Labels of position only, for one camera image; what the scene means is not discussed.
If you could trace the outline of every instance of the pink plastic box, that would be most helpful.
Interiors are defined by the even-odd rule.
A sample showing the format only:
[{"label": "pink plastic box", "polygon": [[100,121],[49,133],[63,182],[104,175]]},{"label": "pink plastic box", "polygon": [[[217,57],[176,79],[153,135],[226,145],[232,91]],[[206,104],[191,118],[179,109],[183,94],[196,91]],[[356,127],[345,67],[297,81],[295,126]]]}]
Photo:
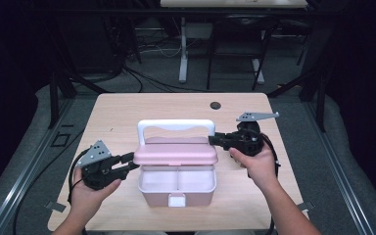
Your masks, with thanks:
[{"label": "pink plastic box", "polygon": [[134,162],[141,165],[138,187],[153,207],[206,206],[216,186],[215,147],[208,137],[145,139],[144,129],[155,126],[185,130],[204,126],[214,135],[215,125],[207,119],[147,119],[138,123],[139,148]]}]

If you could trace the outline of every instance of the person's arm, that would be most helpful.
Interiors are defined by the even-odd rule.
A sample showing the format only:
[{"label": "person's arm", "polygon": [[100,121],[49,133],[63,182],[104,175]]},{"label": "person's arm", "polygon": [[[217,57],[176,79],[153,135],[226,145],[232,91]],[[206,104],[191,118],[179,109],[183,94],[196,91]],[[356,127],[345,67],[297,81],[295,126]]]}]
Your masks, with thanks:
[{"label": "person's arm", "polygon": [[113,181],[104,189],[95,191],[81,180],[81,168],[74,170],[73,184],[78,182],[72,189],[70,212],[66,219],[53,232],[55,235],[81,234],[87,222],[96,214],[103,201],[119,187],[121,180]]},{"label": "person's arm", "polygon": [[277,180],[273,154],[266,143],[261,152],[254,157],[246,156],[234,148],[230,148],[229,152],[247,169],[248,174],[263,193],[279,234],[320,234]]}]

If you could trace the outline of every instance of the white table leg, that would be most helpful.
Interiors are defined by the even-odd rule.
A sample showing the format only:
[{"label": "white table leg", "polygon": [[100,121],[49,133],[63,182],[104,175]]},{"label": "white table leg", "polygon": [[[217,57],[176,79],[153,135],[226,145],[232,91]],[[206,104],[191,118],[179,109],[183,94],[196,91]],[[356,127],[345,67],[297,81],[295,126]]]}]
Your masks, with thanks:
[{"label": "white table leg", "polygon": [[[253,69],[255,71],[257,71],[258,68],[259,68],[259,60],[258,59],[252,59],[252,63],[253,63]],[[264,84],[264,78],[263,78],[263,72],[262,71],[260,71],[260,74],[258,75],[258,84],[259,85]]]}]

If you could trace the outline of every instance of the black handheld controller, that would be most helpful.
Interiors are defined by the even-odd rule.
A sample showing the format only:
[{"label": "black handheld controller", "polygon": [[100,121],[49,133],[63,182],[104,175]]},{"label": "black handheld controller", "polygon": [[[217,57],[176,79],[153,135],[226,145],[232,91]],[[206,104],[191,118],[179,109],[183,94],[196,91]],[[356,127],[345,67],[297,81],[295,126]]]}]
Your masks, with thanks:
[{"label": "black handheld controller", "polygon": [[[240,121],[240,123],[237,124],[237,131],[232,133],[216,132],[214,136],[209,136],[209,142],[211,145],[222,147],[225,151],[228,151],[232,147],[247,156],[253,157],[261,152],[261,149],[264,146],[264,141],[269,141],[267,136],[260,132],[257,120],[277,117],[279,117],[278,113],[260,114],[245,112],[236,119],[237,121]],[[269,143],[269,146],[274,152],[271,143]],[[277,171],[279,164],[276,156],[275,160]]]},{"label": "black handheld controller", "polygon": [[82,180],[87,187],[94,190],[103,189],[116,179],[126,179],[131,170],[139,167],[133,162],[133,152],[122,156],[112,156],[101,140],[98,140],[79,157],[76,165],[82,169]]}]

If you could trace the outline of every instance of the white handle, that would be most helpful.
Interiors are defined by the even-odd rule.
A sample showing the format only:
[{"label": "white handle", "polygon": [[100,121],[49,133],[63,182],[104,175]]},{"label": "white handle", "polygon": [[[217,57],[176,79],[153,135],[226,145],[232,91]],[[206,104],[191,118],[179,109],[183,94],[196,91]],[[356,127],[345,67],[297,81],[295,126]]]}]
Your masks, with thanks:
[{"label": "white handle", "polygon": [[215,135],[215,124],[209,119],[144,119],[137,124],[140,145],[145,145],[144,130],[149,126],[166,130],[185,130],[196,126],[204,126],[209,130],[209,135]]}]

